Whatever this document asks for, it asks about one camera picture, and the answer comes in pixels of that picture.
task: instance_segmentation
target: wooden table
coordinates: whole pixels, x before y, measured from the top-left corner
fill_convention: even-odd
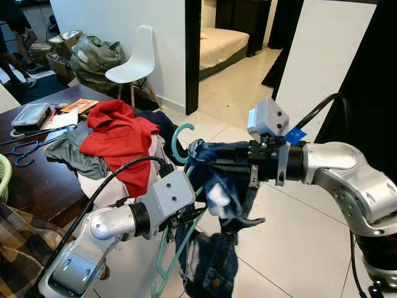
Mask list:
[[[79,84],[31,103],[47,102],[56,104],[64,99],[74,102],[80,98],[95,99],[97,101],[113,100],[113,98],[105,94]],[[24,106],[20,106],[0,114],[0,142],[11,139],[11,122],[23,108]],[[87,130],[86,122],[79,119],[76,129]],[[63,132],[65,131],[41,135],[23,140],[20,143],[34,139],[42,142]],[[0,152],[9,151],[17,144],[19,142],[1,146]],[[23,168],[18,168],[14,165],[14,155],[7,155],[12,163],[12,176],[8,184],[9,198],[7,204],[64,227],[82,211],[88,198],[80,188],[74,169],[70,168],[66,163],[46,159],[43,152],[44,148],[45,146],[40,147],[25,160],[22,160],[22,162],[29,161],[31,158],[35,160],[34,163]]]

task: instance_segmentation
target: red shirt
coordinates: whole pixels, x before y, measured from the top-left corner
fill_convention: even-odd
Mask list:
[[[114,172],[131,160],[148,156],[151,135],[160,128],[142,117],[135,117],[130,106],[121,100],[98,103],[89,113],[88,127],[94,129],[80,146],[80,153],[103,156]],[[123,181],[128,193],[137,197],[146,193],[150,161],[142,161],[125,169],[117,178]]]

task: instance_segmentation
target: green basket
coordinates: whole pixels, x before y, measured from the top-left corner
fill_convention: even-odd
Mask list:
[[[8,199],[8,182],[11,178],[11,163],[0,154],[0,202],[6,203]]]

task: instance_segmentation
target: checkered fabric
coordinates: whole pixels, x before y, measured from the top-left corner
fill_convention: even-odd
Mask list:
[[[0,297],[35,297],[34,284],[64,231],[0,203]]]

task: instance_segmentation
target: black cabinet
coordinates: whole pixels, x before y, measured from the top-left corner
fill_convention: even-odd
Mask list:
[[[271,0],[217,0],[215,28],[249,34],[248,54],[263,46]]]

